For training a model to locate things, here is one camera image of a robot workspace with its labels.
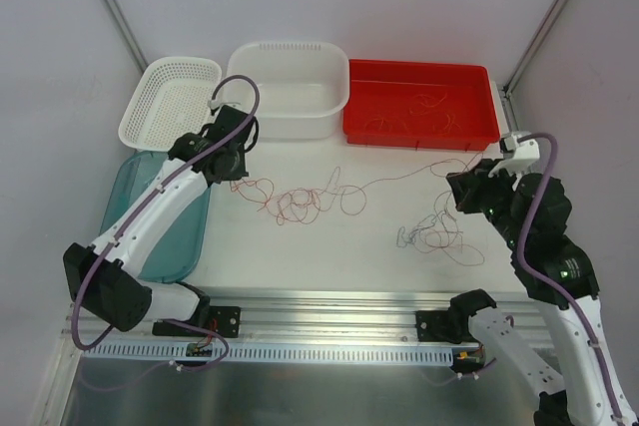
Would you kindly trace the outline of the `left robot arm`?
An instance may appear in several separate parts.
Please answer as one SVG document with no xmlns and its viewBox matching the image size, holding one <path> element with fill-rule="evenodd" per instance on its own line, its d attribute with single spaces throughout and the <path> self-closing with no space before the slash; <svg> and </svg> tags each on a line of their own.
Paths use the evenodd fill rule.
<svg viewBox="0 0 639 426">
<path fill-rule="evenodd" d="M 245 154 L 257 142 L 256 118 L 229 105 L 197 133 L 180 136 L 154 180 L 126 212 L 88 246 L 72 243 L 63 265 L 74 303 L 71 323 L 86 309 L 110 329 L 129 331 L 151 319 L 189 335 L 210 323 L 208 297 L 181 281 L 141 277 L 156 244 L 179 216 L 213 184 L 247 176 Z"/>
</svg>

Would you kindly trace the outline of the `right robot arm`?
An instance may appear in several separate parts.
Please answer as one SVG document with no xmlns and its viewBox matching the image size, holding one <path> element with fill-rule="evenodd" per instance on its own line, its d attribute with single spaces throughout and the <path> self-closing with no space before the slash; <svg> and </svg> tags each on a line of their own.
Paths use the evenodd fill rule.
<svg viewBox="0 0 639 426">
<path fill-rule="evenodd" d="M 537 425 L 635 425 L 612 364 L 600 288 L 586 252 L 566 234 L 572 204 L 548 173 L 521 178 L 482 160 L 446 179 L 457 210 L 481 213 L 503 238 L 511 265 L 538 308 L 559 367 L 553 369 L 515 332 L 482 289 L 451 300 L 434 333 L 451 343 L 472 338 L 514 373 L 532 398 Z"/>
</svg>

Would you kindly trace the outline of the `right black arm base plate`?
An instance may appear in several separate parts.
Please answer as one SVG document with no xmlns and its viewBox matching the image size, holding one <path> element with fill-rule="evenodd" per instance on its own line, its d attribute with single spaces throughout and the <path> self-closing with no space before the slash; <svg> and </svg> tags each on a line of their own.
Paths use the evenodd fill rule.
<svg viewBox="0 0 639 426">
<path fill-rule="evenodd" d="M 419 342 L 460 344 L 463 341 L 463 332 L 458 321 L 447 310 L 417 311 L 415 328 Z"/>
</svg>

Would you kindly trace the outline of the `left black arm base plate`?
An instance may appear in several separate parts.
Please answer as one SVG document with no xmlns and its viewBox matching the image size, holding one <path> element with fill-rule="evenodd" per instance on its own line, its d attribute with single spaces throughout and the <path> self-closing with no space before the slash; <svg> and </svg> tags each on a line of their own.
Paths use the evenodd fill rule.
<svg viewBox="0 0 639 426">
<path fill-rule="evenodd" d="M 242 309 L 239 306 L 210 306 L 201 323 L 189 320 L 190 324 L 212 329 L 225 338 L 237 338 L 240 332 Z M 155 322 L 152 334 L 160 337 L 195 337 L 197 332 L 170 324 L 167 321 Z"/>
</svg>

